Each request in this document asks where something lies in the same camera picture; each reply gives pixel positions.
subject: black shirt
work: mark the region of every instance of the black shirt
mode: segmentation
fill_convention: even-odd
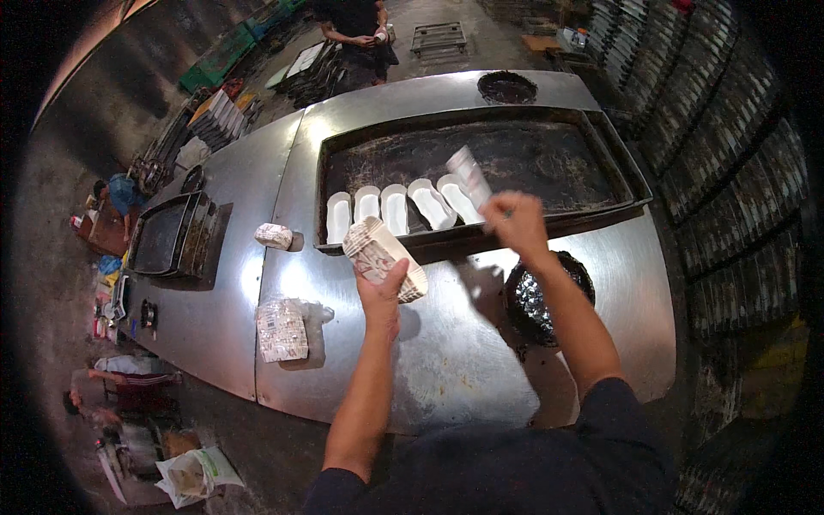
[[[304,510],[320,513],[665,513],[672,457],[620,379],[589,392],[572,429],[452,428],[418,438],[369,489],[321,472]]]
[[[315,0],[315,19],[331,21],[335,30],[350,38],[374,35],[378,28],[375,0]]]

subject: stack of paper liners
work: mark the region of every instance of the stack of paper liners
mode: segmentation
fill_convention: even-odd
[[[426,295],[429,284],[424,269],[379,219],[366,217],[350,227],[343,248],[355,269],[375,284],[383,283],[397,261],[408,259],[410,265],[400,286],[398,299],[405,304]]]
[[[246,117],[224,90],[218,90],[194,113],[189,129],[215,152],[243,134]]]
[[[260,354],[266,363],[305,359],[309,342],[296,299],[283,298],[258,306]]]
[[[288,250],[292,245],[292,237],[292,231],[276,223],[264,223],[255,231],[255,239],[261,245],[279,250]]]

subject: stainless steel table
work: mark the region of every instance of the stainless steel table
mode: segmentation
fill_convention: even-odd
[[[144,298],[157,304],[157,339],[138,329],[137,342],[161,358],[223,390],[255,399],[255,309],[265,248],[253,237],[272,218],[300,110],[215,152],[204,163],[204,191],[218,205],[232,204],[214,288],[160,287],[131,275],[126,320],[140,320]],[[180,192],[181,175],[148,207]],[[128,334],[128,322],[122,330]]]
[[[349,261],[312,247],[321,142],[392,119],[486,107],[475,85],[484,73],[422,77],[337,96],[216,152],[204,165],[205,190],[217,204],[232,204],[232,213],[214,288],[171,290],[136,278],[129,317],[139,319],[140,301],[148,298],[158,304],[159,318],[157,339],[138,330],[137,341],[235,395],[331,421],[358,358],[363,314]],[[518,73],[538,85],[536,105],[599,109],[577,76]],[[152,205],[178,189],[179,181]],[[303,249],[285,252],[257,243],[254,230],[268,221],[302,233]],[[549,245],[568,250],[587,267],[596,310],[638,397],[663,396],[674,378],[675,330],[663,257],[646,208],[642,216]],[[419,433],[467,422],[523,426],[533,415],[561,425],[577,416],[563,358],[540,349],[521,365],[495,328],[503,317],[498,292],[516,262],[510,250],[493,250],[424,266],[429,293],[401,308],[393,350],[393,431]],[[305,362],[264,363],[256,350],[255,307],[278,295],[335,310],[323,326],[322,347],[312,349]]]
[[[266,251],[260,296],[320,302],[335,310],[335,318],[324,326],[323,349],[315,349],[314,360],[303,365],[264,363],[256,355],[262,405],[331,421],[362,343],[363,314],[351,264],[345,257],[329,257],[311,247],[321,142],[391,119],[487,106],[475,85],[484,73],[412,79],[307,108],[273,218],[303,233],[306,245],[299,253]],[[577,76],[518,73],[538,84],[537,105],[599,109]],[[553,240],[550,247],[569,250],[589,270],[598,296],[596,309],[615,339],[639,398],[663,396],[674,378],[675,329],[667,274],[648,211],[615,226]],[[414,434],[467,422],[523,426],[539,404],[537,416],[547,424],[567,424],[577,416],[577,394],[563,359],[549,351],[531,352],[522,367],[494,324],[478,311],[480,305],[489,314],[500,303],[497,293],[503,278],[491,274],[492,266],[506,275],[516,262],[510,250],[495,250],[458,265],[424,266],[428,295],[401,308],[391,430]],[[493,322],[495,317],[489,314]]]

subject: person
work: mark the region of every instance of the person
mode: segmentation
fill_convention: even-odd
[[[104,381],[115,385],[111,392],[115,400],[106,394]],[[82,368],[72,372],[71,387],[63,393],[63,407],[67,413],[79,414],[97,428],[116,428],[123,423],[120,417],[123,411],[172,410],[175,402],[159,395],[159,388],[180,383],[179,373],[128,374]]]
[[[95,199],[109,199],[118,215],[123,219],[123,241],[129,243],[132,237],[132,218],[136,216],[135,208],[142,206],[146,200],[137,191],[134,180],[126,174],[114,174],[106,183],[98,180],[93,190]]]
[[[121,354],[111,358],[89,359],[88,368],[94,368],[101,372],[122,372],[124,374],[158,374],[162,371],[163,365],[159,358],[152,356],[133,356],[132,354]]]
[[[609,333],[548,250],[541,201],[507,192],[480,213],[541,286],[578,386],[578,421],[426,434],[395,456],[388,479],[370,485],[389,418],[397,294],[409,263],[398,261],[379,285],[356,273],[363,347],[304,513],[665,513],[675,493],[672,457],[627,385]]]
[[[386,84],[387,70],[398,64],[389,42],[389,13],[379,0],[315,0],[315,18],[323,36],[343,44],[347,89]]]

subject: green crate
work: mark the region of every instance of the green crate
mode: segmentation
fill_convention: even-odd
[[[200,87],[213,88],[223,84],[223,80],[246,53],[255,46],[255,38],[242,25],[212,45],[197,63],[180,78],[180,85],[189,93]]]

